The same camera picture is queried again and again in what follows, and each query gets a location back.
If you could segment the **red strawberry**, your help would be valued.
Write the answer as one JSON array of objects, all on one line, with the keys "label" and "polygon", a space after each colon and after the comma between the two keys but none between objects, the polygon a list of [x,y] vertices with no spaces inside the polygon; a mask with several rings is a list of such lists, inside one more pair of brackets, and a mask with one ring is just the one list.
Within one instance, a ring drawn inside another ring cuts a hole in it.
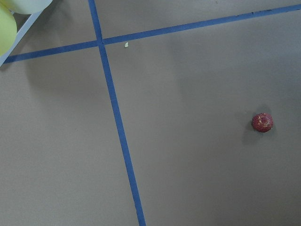
[{"label": "red strawberry", "polygon": [[271,114],[259,113],[252,118],[251,125],[254,130],[265,133],[274,127],[274,122]]}]

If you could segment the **yellow plastic cup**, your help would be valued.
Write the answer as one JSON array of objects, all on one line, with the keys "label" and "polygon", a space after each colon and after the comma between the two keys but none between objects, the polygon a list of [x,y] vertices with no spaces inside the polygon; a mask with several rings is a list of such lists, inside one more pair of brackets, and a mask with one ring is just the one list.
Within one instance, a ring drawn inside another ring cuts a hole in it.
[{"label": "yellow plastic cup", "polygon": [[11,11],[0,4],[0,55],[4,55],[14,44],[17,25]]}]

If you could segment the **white plastic cup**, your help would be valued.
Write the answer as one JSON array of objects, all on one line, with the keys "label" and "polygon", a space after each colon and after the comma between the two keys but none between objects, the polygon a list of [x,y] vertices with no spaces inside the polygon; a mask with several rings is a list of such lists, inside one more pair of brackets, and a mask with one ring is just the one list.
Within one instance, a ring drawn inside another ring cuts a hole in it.
[{"label": "white plastic cup", "polygon": [[47,8],[52,0],[0,0],[1,4],[18,14],[34,14]]}]

